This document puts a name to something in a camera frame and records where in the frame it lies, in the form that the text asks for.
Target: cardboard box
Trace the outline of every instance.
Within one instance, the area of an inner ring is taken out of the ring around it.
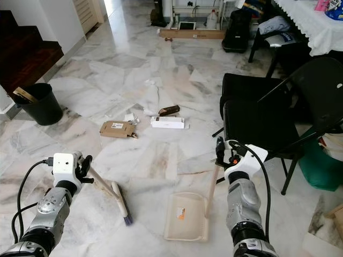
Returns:
[[[332,211],[325,214],[324,217],[333,218],[337,231],[343,241],[343,204],[341,204],[340,206],[337,206]]]
[[[184,129],[184,118],[179,117],[151,117],[152,127],[163,129]]]
[[[137,134],[134,133],[135,127],[129,122],[109,120],[101,126],[100,135],[113,138],[137,138]]]
[[[210,29],[160,29],[160,37],[174,39],[224,39],[226,31]]]

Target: staircase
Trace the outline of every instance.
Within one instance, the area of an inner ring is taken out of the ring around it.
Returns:
[[[58,42],[43,41],[36,26],[18,26],[0,11],[0,85],[10,97],[37,82],[63,56]]]

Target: orange sticker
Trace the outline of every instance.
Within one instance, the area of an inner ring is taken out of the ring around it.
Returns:
[[[184,220],[184,212],[184,208],[178,207],[176,210],[176,218],[178,218],[179,220]]]

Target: dustpan handle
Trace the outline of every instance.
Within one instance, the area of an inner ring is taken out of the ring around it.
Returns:
[[[100,185],[102,185],[109,194],[113,195],[115,199],[120,199],[119,195],[117,195],[113,188],[106,184],[106,182],[100,177],[100,175],[92,168],[90,167],[90,170],[88,172]]]
[[[208,216],[210,214],[210,209],[211,209],[211,205],[212,205],[215,185],[217,183],[219,169],[220,169],[220,167],[218,165],[216,165],[213,176],[212,176],[210,192],[208,193],[208,202],[207,202],[207,207],[206,207],[206,211],[205,211],[205,218],[208,218]]]

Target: brown cardboard package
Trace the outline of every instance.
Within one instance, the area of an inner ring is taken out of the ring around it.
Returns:
[[[100,135],[113,138],[137,138],[137,134],[134,133],[135,127],[129,122],[109,120],[101,126]]]
[[[225,32],[210,29],[161,29],[159,35],[174,39],[223,39]]]

